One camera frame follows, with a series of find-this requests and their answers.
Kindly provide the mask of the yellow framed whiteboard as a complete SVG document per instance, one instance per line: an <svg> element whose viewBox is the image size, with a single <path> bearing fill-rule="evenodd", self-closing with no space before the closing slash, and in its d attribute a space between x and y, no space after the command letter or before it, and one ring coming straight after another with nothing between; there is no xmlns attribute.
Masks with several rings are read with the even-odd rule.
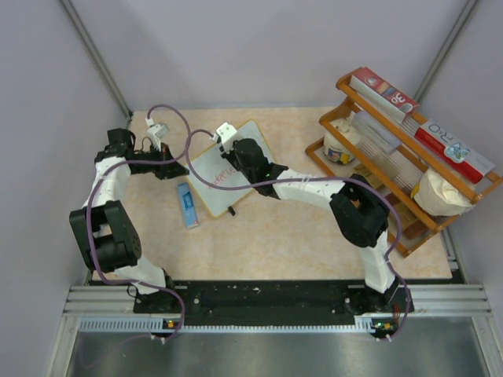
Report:
<svg viewBox="0 0 503 377"><path fill-rule="evenodd" d="M259 128L259 124L250 119L237 128L243 137L254 139L261 147L264 156L270 161L274 161L274 155ZM221 152L217 145L212 145L201 152L196 157L191 157L191 164L195 171L205 180L218 187L237 187L248 185L248 181L241 172L221 157ZM229 207L235 205L239 200L252 192L251 188L244 190L226 191L212 188L197 179L190 173L188 182L202 201L205 209L213 218L217 218L228 211Z"/></svg>

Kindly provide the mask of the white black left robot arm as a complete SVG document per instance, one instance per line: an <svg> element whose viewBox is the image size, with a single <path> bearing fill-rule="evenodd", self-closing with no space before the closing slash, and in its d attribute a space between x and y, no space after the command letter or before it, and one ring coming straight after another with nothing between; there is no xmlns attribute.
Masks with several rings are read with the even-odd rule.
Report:
<svg viewBox="0 0 503 377"><path fill-rule="evenodd" d="M172 310L178 292L166 271L142 253L141 240L122 204L133 175L153 174L159 180L186 176L189 171L160 140L166 127L148 132L148 150L135 148L136 136L126 129L108 132L108 144L94 159L96 176L83 207L69 215L69 223L86 267L105 278L108 273L132 284L159 310Z"/></svg>

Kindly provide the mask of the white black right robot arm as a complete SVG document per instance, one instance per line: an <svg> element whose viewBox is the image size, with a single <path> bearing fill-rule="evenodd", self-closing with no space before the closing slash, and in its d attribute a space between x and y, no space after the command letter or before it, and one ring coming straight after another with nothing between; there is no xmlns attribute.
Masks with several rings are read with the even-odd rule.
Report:
<svg viewBox="0 0 503 377"><path fill-rule="evenodd" d="M241 172L260 195L309 203L332 212L343 237L356 246L364 263L366 300L358 303L347 293L348 310L355 314L370 308L383 311L395 302L399 280L388 263L389 209L363 176L316 181L270 162L251 138L224 141L219 149L222 158Z"/></svg>

